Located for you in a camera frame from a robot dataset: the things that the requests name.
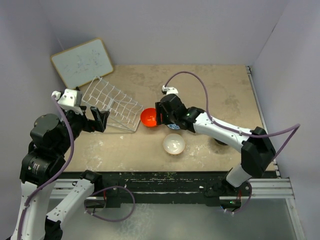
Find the orange plastic bowl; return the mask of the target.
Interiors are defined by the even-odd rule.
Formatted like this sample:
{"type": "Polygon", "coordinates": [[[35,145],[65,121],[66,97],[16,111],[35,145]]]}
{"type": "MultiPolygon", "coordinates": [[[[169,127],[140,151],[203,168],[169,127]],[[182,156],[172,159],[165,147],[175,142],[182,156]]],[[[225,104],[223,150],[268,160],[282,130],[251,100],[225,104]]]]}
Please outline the orange plastic bowl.
{"type": "Polygon", "coordinates": [[[140,121],[145,127],[153,128],[157,126],[157,112],[154,107],[144,109],[140,114],[140,121]]]}

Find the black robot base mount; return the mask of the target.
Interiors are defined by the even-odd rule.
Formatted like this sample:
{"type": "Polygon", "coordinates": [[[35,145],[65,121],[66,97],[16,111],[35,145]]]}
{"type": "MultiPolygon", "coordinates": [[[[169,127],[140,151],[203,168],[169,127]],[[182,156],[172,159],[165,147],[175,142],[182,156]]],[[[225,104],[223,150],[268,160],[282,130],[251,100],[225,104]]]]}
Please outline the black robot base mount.
{"type": "Polygon", "coordinates": [[[252,187],[228,186],[225,171],[105,171],[102,188],[89,197],[90,206],[119,208],[122,204],[200,204],[207,207],[239,208],[251,196],[252,187]]]}

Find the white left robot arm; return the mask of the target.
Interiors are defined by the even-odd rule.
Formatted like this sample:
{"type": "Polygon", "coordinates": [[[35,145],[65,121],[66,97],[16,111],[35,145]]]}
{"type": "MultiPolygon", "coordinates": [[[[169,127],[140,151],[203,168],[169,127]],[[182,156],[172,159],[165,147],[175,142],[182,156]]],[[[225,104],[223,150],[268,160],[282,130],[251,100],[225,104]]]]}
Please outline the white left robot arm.
{"type": "Polygon", "coordinates": [[[109,111],[91,107],[94,119],[87,119],[85,107],[81,114],[58,108],[62,119],[55,114],[45,114],[34,122],[30,132],[32,141],[23,158],[20,170],[21,202],[18,221],[11,240],[59,240],[67,221],[87,197],[98,196],[103,191],[101,174],[86,170],[75,187],[51,211],[48,211],[51,193],[59,175],[70,160],[65,160],[68,150],[74,151],[75,139],[82,131],[104,132],[109,111]]]}

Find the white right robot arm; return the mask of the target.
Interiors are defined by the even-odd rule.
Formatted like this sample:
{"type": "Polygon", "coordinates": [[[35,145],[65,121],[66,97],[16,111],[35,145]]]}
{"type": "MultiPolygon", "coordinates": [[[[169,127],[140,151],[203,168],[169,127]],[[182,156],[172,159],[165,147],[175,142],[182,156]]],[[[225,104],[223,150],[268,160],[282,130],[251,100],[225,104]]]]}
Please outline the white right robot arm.
{"type": "Polygon", "coordinates": [[[250,178],[261,178],[276,155],[265,129],[238,127],[213,118],[201,108],[187,108],[176,94],[165,95],[155,103],[155,110],[157,125],[175,124],[181,130],[209,136],[240,153],[240,163],[227,173],[222,183],[228,196],[235,195],[250,178]]]}

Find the white wire dish rack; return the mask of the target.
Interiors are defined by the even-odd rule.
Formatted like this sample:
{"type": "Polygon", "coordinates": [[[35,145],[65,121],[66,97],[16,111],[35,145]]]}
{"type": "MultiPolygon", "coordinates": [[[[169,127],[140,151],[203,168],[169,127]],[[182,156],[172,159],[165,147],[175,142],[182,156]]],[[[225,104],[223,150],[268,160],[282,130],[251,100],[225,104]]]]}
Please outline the white wire dish rack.
{"type": "Polygon", "coordinates": [[[109,111],[107,124],[130,132],[137,130],[144,110],[143,105],[100,76],[96,76],[84,90],[82,102],[101,112],[109,111]]]}

